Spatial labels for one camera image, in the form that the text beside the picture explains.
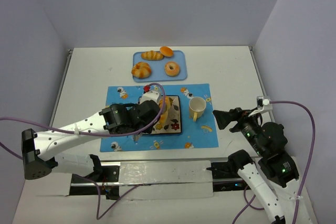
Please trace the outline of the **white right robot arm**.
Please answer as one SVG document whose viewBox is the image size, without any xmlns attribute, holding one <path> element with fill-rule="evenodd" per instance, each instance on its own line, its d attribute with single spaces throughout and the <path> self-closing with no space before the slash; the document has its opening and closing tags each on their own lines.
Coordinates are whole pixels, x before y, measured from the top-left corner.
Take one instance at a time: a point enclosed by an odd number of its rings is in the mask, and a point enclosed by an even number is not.
<svg viewBox="0 0 336 224">
<path fill-rule="evenodd" d="M 288 143 L 284 126 L 274 122 L 261 123 L 257 109 L 241 108 L 213 111 L 218 128 L 230 123 L 230 132 L 240 132 L 259 156 L 255 162 L 245 150 L 228 156 L 228 161 L 208 168 L 214 175 L 239 176 L 254 193 L 266 211 L 270 223 L 311 223 L 306 206 L 300 202 L 304 176 L 285 150 Z"/>
</svg>

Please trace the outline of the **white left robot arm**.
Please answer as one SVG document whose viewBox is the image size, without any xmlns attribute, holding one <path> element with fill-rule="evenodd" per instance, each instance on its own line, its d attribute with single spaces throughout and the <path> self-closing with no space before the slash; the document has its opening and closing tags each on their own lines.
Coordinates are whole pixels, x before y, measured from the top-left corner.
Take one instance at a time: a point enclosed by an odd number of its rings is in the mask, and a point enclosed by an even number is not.
<svg viewBox="0 0 336 224">
<path fill-rule="evenodd" d="M 99 137 L 139 135 L 151 133 L 158 121 L 158 102 L 112 104 L 94 115 L 64 126 L 59 131 L 22 132 L 24 177 L 34 180 L 50 173 L 77 174 L 97 179 L 103 173 L 97 155 L 73 155 L 65 151 Z"/>
</svg>

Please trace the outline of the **long striped croissant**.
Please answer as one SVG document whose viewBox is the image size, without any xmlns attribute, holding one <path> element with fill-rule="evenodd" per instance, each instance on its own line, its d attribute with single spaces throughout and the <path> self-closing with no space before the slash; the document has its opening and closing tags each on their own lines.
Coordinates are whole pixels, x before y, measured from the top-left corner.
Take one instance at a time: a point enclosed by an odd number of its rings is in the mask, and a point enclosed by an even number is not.
<svg viewBox="0 0 336 224">
<path fill-rule="evenodd" d="M 165 104 L 164 104 L 164 107 L 163 107 L 163 112 L 162 112 L 162 114 L 161 114 L 161 116 L 160 116 L 160 119 L 159 119 L 159 121 L 158 121 L 158 123 L 159 123 L 160 125 L 162 125 L 162 126 L 164 126 L 165 123 L 166 123 L 166 121 L 167 121 L 167 118 L 168 118 L 168 116 L 169 116 L 169 110 L 170 110 L 170 108 L 171 108 L 171 106 L 172 106 L 172 103 L 173 103 L 173 99 L 170 98 L 170 97 L 168 97 L 168 96 L 166 96 L 166 97 L 165 97 L 165 102 L 164 102 L 164 103 L 165 103 Z"/>
</svg>

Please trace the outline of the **metal serving tongs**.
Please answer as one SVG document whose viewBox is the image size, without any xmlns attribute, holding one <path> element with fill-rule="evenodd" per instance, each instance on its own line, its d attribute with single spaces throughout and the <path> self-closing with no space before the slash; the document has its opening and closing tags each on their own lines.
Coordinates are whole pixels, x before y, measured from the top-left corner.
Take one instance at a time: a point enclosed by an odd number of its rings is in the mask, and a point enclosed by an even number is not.
<svg viewBox="0 0 336 224">
<path fill-rule="evenodd" d="M 132 135 L 132 139 L 134 141 L 135 144 L 138 143 L 140 137 L 142 136 L 142 133 L 139 133 L 139 134 L 135 134 L 135 135 Z"/>
</svg>

